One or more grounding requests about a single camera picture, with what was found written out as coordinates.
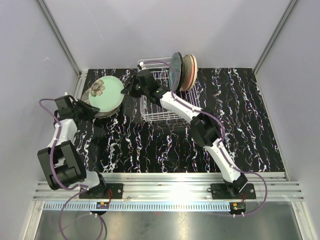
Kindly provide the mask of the green plate with flower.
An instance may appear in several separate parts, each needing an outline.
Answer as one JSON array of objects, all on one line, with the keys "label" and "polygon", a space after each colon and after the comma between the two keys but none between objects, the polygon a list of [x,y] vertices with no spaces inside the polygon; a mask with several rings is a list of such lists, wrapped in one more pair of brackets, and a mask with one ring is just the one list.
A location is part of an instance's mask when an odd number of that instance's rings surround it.
[{"label": "green plate with flower", "polygon": [[124,85],[117,77],[112,75],[101,77],[89,89],[89,104],[99,108],[100,112],[110,112],[122,103],[123,89]]}]

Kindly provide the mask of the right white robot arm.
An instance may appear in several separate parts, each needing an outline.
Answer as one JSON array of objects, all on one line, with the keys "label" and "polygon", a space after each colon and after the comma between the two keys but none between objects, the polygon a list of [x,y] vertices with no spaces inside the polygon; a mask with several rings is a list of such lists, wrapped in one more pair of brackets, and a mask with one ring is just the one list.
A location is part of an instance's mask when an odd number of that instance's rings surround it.
[{"label": "right white robot arm", "polygon": [[237,199],[245,193],[248,179],[225,148],[225,129],[210,108],[197,107],[178,97],[167,86],[158,84],[148,69],[132,73],[121,93],[133,98],[145,96],[184,119],[190,125],[192,140],[209,153],[220,169],[228,196]]}]

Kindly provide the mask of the dark striped rim plate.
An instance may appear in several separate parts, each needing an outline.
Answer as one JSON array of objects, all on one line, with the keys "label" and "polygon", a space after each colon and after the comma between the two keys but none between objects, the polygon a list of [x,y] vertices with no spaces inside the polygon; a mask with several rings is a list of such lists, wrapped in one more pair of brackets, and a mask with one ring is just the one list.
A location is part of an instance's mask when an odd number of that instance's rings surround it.
[{"label": "dark striped rim plate", "polygon": [[183,72],[183,58],[180,52],[175,52],[170,60],[168,86],[175,92],[180,87],[180,78]]}]

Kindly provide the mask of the orange cream leaf plate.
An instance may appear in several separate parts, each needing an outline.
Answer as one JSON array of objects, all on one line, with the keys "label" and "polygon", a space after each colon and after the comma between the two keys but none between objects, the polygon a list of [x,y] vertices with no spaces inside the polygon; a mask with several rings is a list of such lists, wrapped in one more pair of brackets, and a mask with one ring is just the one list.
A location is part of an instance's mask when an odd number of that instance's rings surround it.
[{"label": "orange cream leaf plate", "polygon": [[192,60],[193,60],[193,76],[192,76],[192,82],[189,86],[189,90],[191,90],[195,83],[196,83],[196,80],[197,80],[197,76],[198,76],[198,62],[197,62],[197,59],[196,57],[193,55],[193,54],[190,54]]}]

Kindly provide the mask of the pink cream branch plate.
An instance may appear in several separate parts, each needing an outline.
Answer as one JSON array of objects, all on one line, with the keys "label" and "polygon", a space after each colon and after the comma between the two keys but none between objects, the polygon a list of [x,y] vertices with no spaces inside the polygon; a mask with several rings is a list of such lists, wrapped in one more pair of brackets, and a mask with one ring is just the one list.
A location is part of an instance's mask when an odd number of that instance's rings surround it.
[{"label": "pink cream branch plate", "polygon": [[181,84],[181,91],[188,91],[193,78],[193,60],[189,54],[183,57],[184,77]]}]

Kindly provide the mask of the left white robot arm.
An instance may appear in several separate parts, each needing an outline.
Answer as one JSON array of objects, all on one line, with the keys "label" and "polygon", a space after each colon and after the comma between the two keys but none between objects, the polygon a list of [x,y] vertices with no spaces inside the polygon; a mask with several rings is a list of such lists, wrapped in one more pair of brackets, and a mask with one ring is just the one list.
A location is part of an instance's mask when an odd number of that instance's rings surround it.
[{"label": "left white robot arm", "polygon": [[37,157],[49,187],[55,191],[80,188],[79,197],[83,199],[101,199],[108,193],[107,184],[102,175],[86,167],[74,146],[74,136],[82,120],[92,120],[100,111],[86,102],[64,95],[53,99],[57,110],[51,112],[39,105],[54,119],[54,134],[51,142],[37,152]]}]

